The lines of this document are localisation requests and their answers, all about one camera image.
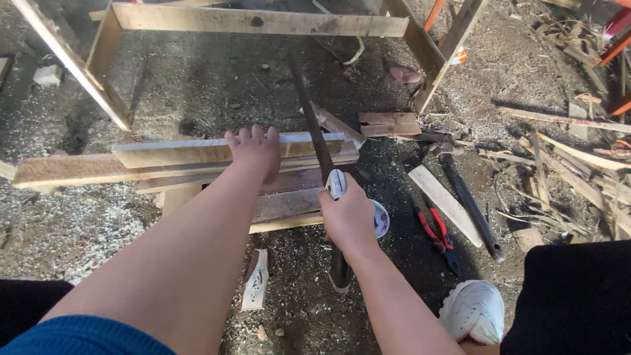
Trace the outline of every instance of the stack of wooden planks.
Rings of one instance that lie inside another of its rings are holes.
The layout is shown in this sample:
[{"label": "stack of wooden planks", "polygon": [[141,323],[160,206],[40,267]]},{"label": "stack of wooden planks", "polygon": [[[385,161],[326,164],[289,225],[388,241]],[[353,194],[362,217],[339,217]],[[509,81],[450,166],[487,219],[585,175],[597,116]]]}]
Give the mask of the stack of wooden planks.
[{"label": "stack of wooden planks", "polygon": [[[138,180],[136,192],[162,194],[163,216],[195,197],[232,162],[225,140],[198,140],[114,145],[112,153],[26,158],[12,184],[16,188],[119,183]],[[325,133],[334,164],[359,159],[353,140],[343,133]],[[281,171],[264,186],[257,201],[251,232],[322,223],[317,191],[321,172],[308,132],[281,134]]]}]

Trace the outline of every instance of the concrete floor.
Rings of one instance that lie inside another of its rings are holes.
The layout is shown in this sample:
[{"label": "concrete floor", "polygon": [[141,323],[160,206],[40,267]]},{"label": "concrete floor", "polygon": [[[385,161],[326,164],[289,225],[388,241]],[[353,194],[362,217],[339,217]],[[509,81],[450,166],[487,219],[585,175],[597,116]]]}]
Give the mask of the concrete floor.
[{"label": "concrete floor", "polygon": [[[55,3],[89,47],[98,23],[90,21],[87,13],[104,8],[106,0]],[[369,0],[321,3],[333,13],[366,15],[376,14],[380,5]],[[410,3],[420,18],[432,6],[417,0]],[[318,11],[307,0],[246,0],[241,5]],[[511,13],[523,19],[510,18]],[[576,92],[593,92],[578,65],[534,33],[533,25],[554,19],[552,9],[543,3],[517,7],[510,0],[491,0],[466,42],[469,59],[452,67],[421,118],[432,129],[468,137],[478,148],[511,149],[523,156],[528,154],[516,138],[526,134],[530,124],[556,139],[575,141],[554,125],[503,116],[495,108],[498,103],[510,103],[562,114],[568,101],[583,104],[574,100]],[[442,35],[451,22],[445,6],[432,32]],[[312,99],[357,130],[359,112],[409,110],[408,98],[415,86],[396,83],[387,69],[390,65],[418,69],[401,39],[364,39],[366,51],[345,75],[322,45],[341,58],[350,58],[357,49],[354,38],[321,37],[318,42],[308,36],[129,31],[122,36],[111,71],[113,86],[136,115],[133,130],[122,132],[71,75],[65,76],[59,88],[32,85],[35,70],[55,59],[42,60],[48,50],[8,0],[0,0],[0,24],[7,29],[0,33],[5,53],[19,54],[0,93],[0,159],[12,164],[57,149],[70,154],[105,153],[112,143],[168,140],[175,132],[216,138],[226,129],[253,123],[304,131],[285,61],[287,49],[304,63]],[[263,63],[271,70],[261,71]],[[231,104],[241,107],[231,109]],[[89,128],[95,129],[92,134]],[[476,201],[483,210],[488,206],[493,230],[507,256],[505,263],[497,265],[484,247],[474,248],[447,222],[464,269],[464,276],[457,279],[432,251],[411,213],[420,201],[418,188],[406,175],[416,156],[412,144],[379,138],[368,140],[360,153],[358,164],[344,169],[353,173],[369,197],[388,209],[392,228],[381,246],[419,296],[437,314],[442,299],[458,282],[488,280],[505,299],[508,328],[525,256],[510,232],[527,225],[507,224],[494,212],[500,208],[493,185],[500,166],[494,168],[472,149],[456,158]],[[451,188],[435,158],[428,158],[425,165]],[[511,176],[518,186],[524,173],[521,169]],[[558,207],[593,229],[596,219],[585,212],[587,201],[568,193],[568,186],[558,180],[550,184]],[[511,212],[528,214],[519,195],[503,182],[497,185]],[[157,221],[160,211],[152,203],[154,197],[136,195],[133,183],[60,187],[41,195],[0,181],[4,231],[0,277],[79,282]],[[555,231],[542,232],[551,241],[558,239]],[[380,353],[357,284],[345,296],[333,291],[327,276],[329,252],[322,237],[321,226],[251,237],[249,252],[267,248],[270,254],[266,309],[237,311],[240,296],[235,292],[222,354]],[[256,337],[259,324],[265,326],[269,341]],[[284,328],[284,337],[274,335],[277,328]]]}]

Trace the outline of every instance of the red pliers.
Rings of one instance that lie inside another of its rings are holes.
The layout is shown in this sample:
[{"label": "red pliers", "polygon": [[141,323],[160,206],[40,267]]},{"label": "red pliers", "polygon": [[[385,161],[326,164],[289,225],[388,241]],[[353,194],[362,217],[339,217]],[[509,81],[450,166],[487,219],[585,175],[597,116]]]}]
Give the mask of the red pliers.
[{"label": "red pliers", "polygon": [[432,214],[434,224],[438,226],[438,236],[434,234],[432,228],[427,224],[427,219],[423,214],[423,210],[418,207],[414,207],[414,213],[418,217],[418,220],[421,222],[421,226],[425,230],[425,233],[427,233],[427,235],[432,240],[432,245],[434,245],[436,251],[438,251],[439,254],[445,256],[445,259],[447,259],[447,264],[449,264],[451,270],[456,276],[460,277],[462,276],[462,270],[460,269],[460,264],[458,263],[456,252],[454,251],[454,243],[449,239],[449,237],[447,237],[447,228],[445,227],[442,219],[440,219],[438,211],[434,207],[433,203],[429,200],[429,198],[427,198],[427,196],[425,196],[424,193],[422,193],[422,195],[425,205]]}]

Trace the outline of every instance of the white sneaker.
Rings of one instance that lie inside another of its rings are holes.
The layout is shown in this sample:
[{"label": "white sneaker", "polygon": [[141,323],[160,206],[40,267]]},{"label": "white sneaker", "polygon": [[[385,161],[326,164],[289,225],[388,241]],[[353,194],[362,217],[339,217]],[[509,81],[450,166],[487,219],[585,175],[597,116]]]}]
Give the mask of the white sneaker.
[{"label": "white sneaker", "polygon": [[489,282],[469,280],[449,291],[439,310],[439,320],[457,342],[467,336],[486,345],[502,340],[504,300]]}]

